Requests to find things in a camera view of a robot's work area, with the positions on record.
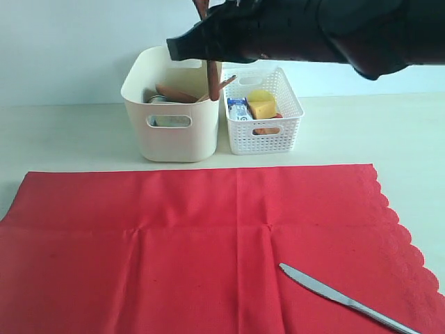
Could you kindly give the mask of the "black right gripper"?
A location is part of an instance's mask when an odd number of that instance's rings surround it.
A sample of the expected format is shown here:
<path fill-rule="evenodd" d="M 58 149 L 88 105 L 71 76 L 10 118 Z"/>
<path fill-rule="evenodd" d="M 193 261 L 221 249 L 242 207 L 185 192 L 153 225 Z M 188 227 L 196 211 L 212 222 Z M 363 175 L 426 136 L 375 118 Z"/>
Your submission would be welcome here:
<path fill-rule="evenodd" d="M 318 1 L 225 1 L 166 44 L 173 61 L 320 60 Z"/>

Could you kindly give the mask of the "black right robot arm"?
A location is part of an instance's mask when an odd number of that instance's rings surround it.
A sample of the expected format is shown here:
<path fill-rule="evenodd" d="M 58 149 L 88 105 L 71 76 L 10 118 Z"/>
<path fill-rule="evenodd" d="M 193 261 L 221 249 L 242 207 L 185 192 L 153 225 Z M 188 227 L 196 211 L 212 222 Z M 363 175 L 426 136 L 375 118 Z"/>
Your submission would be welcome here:
<path fill-rule="evenodd" d="M 444 2 L 226 1 L 167 46 L 174 61 L 340 63 L 375 81 L 444 63 Z"/>

